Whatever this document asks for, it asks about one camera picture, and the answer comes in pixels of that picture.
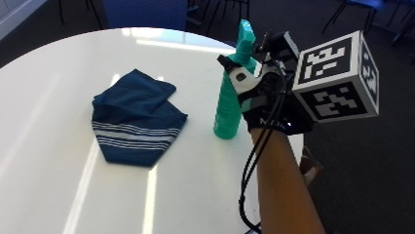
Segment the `teal bottle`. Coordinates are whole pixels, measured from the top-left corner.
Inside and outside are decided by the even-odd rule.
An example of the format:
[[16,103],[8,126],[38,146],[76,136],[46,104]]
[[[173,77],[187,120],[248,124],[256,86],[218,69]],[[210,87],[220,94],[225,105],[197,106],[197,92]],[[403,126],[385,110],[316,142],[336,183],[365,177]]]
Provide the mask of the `teal bottle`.
[[[246,70],[253,74],[257,66],[257,61],[252,57],[252,46],[256,41],[256,35],[248,20],[242,20],[238,27],[238,38],[236,44],[236,53],[230,55],[230,59],[240,63]],[[241,120],[241,109],[237,101],[234,86],[228,75],[224,72],[214,133],[217,137],[230,139],[237,133],[237,128]]]

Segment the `black cable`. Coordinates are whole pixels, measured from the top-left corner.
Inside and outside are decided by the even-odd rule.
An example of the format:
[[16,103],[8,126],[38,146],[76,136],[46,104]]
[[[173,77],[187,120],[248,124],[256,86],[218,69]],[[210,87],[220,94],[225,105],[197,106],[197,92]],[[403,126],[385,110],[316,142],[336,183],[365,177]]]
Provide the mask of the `black cable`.
[[[284,105],[280,104],[278,102],[276,102],[276,106],[280,107],[280,108],[278,108],[278,111],[274,111],[274,113],[272,112],[270,117],[273,117],[273,116],[274,116],[274,117],[278,117],[278,115],[281,114],[281,110],[282,110],[282,106],[284,106]],[[268,142],[269,142],[269,139],[270,139],[270,137],[272,137],[273,129],[266,129],[266,127],[265,127],[265,128],[262,129],[262,132],[261,132],[261,133],[265,133],[265,132],[268,132],[265,141],[261,143],[262,140],[261,140],[261,138],[258,138],[258,139],[257,139],[257,142],[256,142],[256,146],[258,147],[258,145],[261,144],[261,148],[260,148],[260,151],[258,151],[258,153],[257,153],[257,158],[256,158],[256,160],[254,160],[254,162],[253,162],[253,165],[252,165],[252,167],[250,167],[246,181],[244,182],[244,185],[242,185],[242,187],[241,187],[241,196],[240,196],[240,200],[238,200],[238,210],[240,210],[241,219],[242,219],[242,221],[245,222],[246,226],[248,226],[252,230],[254,230],[258,234],[262,233],[262,231],[261,231],[261,229],[260,229],[261,222],[260,222],[257,225],[254,225],[254,224],[249,221],[249,219],[248,219],[248,217],[246,217],[246,214],[245,214],[245,207],[244,207],[244,204],[245,204],[245,195],[244,195],[244,194],[245,194],[245,190],[246,190],[246,187],[248,187],[249,179],[250,179],[250,177],[252,177],[253,171],[254,171],[254,169],[256,169],[256,166],[257,166],[257,164],[258,164],[258,160],[260,160],[261,155],[262,155],[262,151],[264,151],[265,146],[266,146],[266,144],[268,144]]]
[[[280,72],[281,74],[285,74],[284,70],[278,67],[280,69]],[[260,229],[260,226],[261,226],[261,222],[254,225],[250,220],[248,219],[246,217],[246,214],[245,214],[245,208],[244,208],[244,204],[245,204],[245,190],[246,190],[246,187],[248,187],[248,182],[250,180],[250,177],[252,177],[252,174],[253,174],[253,171],[256,169],[256,166],[258,164],[258,161],[260,161],[260,158],[261,158],[261,155],[262,155],[262,151],[265,149],[265,146],[269,142],[269,139],[272,137],[272,134],[273,134],[273,129],[268,129],[270,124],[272,124],[272,121],[278,119],[280,115],[281,115],[281,112],[282,112],[282,108],[284,108],[284,104],[285,104],[285,99],[286,99],[286,85],[290,81],[290,79],[293,78],[293,75],[288,78],[286,80],[286,76],[284,75],[284,88],[281,90],[281,93],[280,93],[280,96],[278,96],[278,99],[276,101],[276,104],[273,106],[273,110],[272,110],[272,113],[270,113],[270,116],[269,116],[269,119],[266,121],[266,125],[262,129],[262,132],[261,132],[261,135],[257,139],[257,142],[254,144],[254,147],[253,147],[253,150],[249,154],[249,158],[246,160],[246,164],[245,164],[245,168],[244,168],[244,173],[242,173],[242,181],[241,181],[241,195],[240,195],[240,200],[238,200],[238,209],[240,209],[240,216],[241,216],[241,219],[242,221],[245,222],[246,226],[254,230],[258,234],[262,233],[261,229]],[[266,138],[265,138],[265,141],[262,142],[262,137],[264,137],[264,134],[268,132],[268,135],[266,135]],[[249,170],[249,173],[246,175],[246,172],[248,172],[248,168],[249,168],[249,165],[250,165],[250,161],[253,159],[253,155],[256,153],[256,150],[258,148],[261,144],[261,148],[260,148],[260,151],[258,151],[258,154],[257,154],[257,158],[253,162],[253,165],[250,167],[250,170]]]

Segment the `round table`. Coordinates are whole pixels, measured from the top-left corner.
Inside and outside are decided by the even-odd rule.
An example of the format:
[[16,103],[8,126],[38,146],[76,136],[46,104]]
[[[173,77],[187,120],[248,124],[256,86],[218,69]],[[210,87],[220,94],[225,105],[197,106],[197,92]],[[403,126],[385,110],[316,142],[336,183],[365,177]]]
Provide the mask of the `round table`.
[[[0,69],[0,233],[242,233],[237,199],[252,149],[213,134],[226,44],[175,30],[124,28],[58,41]],[[188,116],[157,166],[105,162],[92,98],[133,69],[179,90]],[[292,136],[296,157],[302,136]],[[246,213],[258,221],[256,176]]]

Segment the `striped cloth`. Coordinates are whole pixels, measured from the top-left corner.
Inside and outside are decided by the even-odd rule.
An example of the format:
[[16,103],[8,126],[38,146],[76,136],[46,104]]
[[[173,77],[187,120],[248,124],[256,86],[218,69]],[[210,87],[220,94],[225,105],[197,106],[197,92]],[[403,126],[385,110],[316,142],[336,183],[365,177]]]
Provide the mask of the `striped cloth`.
[[187,114],[169,103],[176,86],[133,70],[92,102],[92,128],[111,163],[153,167]]

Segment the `gray floor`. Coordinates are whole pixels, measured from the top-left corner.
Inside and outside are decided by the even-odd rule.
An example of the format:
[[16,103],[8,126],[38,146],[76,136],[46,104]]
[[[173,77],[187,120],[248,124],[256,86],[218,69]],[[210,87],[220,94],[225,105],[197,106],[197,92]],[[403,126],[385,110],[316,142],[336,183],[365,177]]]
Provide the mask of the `gray floor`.
[[[203,7],[206,0],[197,2]],[[261,39],[269,29],[289,30],[302,50],[361,29],[365,23],[365,10],[346,8],[337,24],[322,35],[324,25],[341,1],[252,2],[250,22],[257,38]],[[64,4],[66,26],[59,20],[58,0],[51,0],[0,42],[0,67],[38,47],[99,29],[84,1],[64,1]],[[96,4],[104,19],[103,4],[99,1]],[[378,24],[389,21],[393,4],[394,1],[389,1],[381,10]],[[398,22],[390,30],[401,27]],[[188,31],[204,34],[206,24],[205,21],[199,29],[189,25]],[[234,41],[236,33],[237,9],[229,8],[225,19],[216,18],[209,36]],[[410,234],[415,230],[415,65],[409,65],[415,42],[403,39],[391,47],[393,36],[387,30],[374,27],[366,37],[381,69],[381,116],[320,125],[305,136],[314,156],[326,167],[312,185],[312,195],[328,230],[337,228],[341,233]]]

